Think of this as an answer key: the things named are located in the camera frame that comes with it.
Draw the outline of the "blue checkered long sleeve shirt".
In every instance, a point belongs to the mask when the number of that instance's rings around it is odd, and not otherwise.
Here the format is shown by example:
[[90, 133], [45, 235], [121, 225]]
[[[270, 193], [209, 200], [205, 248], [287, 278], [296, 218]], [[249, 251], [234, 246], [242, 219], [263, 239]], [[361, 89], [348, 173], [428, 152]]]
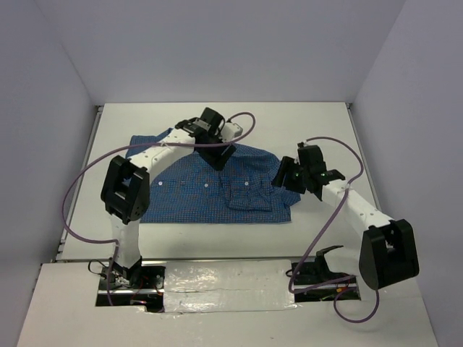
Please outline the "blue checkered long sleeve shirt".
[[237, 145], [221, 171], [198, 153], [178, 160], [150, 185], [142, 223], [286, 223], [300, 194], [272, 186], [279, 159]]

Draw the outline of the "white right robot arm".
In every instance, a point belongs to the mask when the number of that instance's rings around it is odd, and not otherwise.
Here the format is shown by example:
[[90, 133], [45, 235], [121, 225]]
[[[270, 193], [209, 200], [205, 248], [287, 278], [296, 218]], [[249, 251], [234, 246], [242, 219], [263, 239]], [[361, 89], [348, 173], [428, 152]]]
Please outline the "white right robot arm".
[[413, 227], [376, 209], [352, 188], [353, 180], [328, 170], [317, 145], [298, 144], [297, 157], [284, 156], [271, 184], [291, 192], [309, 192], [334, 208], [312, 244], [292, 271], [293, 283], [302, 264], [334, 219], [343, 215], [360, 236], [358, 268], [365, 284], [379, 290], [416, 277], [420, 272]]

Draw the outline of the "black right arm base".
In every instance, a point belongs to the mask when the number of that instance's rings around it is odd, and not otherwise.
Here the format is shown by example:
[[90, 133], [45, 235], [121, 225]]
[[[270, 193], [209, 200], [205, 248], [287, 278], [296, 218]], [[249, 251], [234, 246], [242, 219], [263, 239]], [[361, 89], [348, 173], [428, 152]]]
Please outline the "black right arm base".
[[[304, 288], [327, 280], [334, 280], [348, 276], [348, 273], [334, 271], [334, 265], [329, 265], [327, 262], [327, 255], [333, 255], [335, 250], [342, 248], [342, 245], [326, 247], [318, 250], [315, 253], [315, 256], [308, 257], [302, 265], [301, 270], [296, 273], [294, 287]], [[357, 289], [357, 280], [352, 278], [340, 283], [330, 283], [319, 288], [314, 288], [301, 294], [295, 294], [294, 301], [297, 304], [305, 302], [333, 301], [338, 294], [346, 291], [347, 288], [352, 288], [352, 290], [343, 294], [339, 298], [340, 300], [360, 300], [360, 293]]]

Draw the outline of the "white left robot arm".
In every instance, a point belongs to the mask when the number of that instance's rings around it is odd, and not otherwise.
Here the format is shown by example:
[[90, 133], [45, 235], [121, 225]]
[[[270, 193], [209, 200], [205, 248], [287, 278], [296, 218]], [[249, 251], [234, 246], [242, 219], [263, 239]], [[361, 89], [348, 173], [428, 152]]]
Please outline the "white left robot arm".
[[128, 158], [118, 155], [111, 159], [101, 199], [110, 215], [112, 236], [117, 240], [112, 268], [116, 280], [125, 288], [135, 287], [142, 278], [139, 227], [150, 204], [154, 178], [194, 151], [213, 169], [223, 169], [236, 150], [230, 142], [242, 132], [238, 124], [205, 108], [199, 118], [179, 122], [156, 146]]

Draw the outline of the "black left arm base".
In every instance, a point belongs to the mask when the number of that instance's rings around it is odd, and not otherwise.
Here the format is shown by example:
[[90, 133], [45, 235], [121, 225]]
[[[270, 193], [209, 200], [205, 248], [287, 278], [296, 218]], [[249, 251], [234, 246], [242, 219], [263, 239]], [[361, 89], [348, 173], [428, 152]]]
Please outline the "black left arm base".
[[164, 312], [164, 279], [166, 267], [142, 266], [133, 283], [114, 271], [107, 279], [107, 265], [99, 262], [100, 270], [89, 271], [99, 277], [95, 305], [97, 307], [142, 307], [147, 312]]

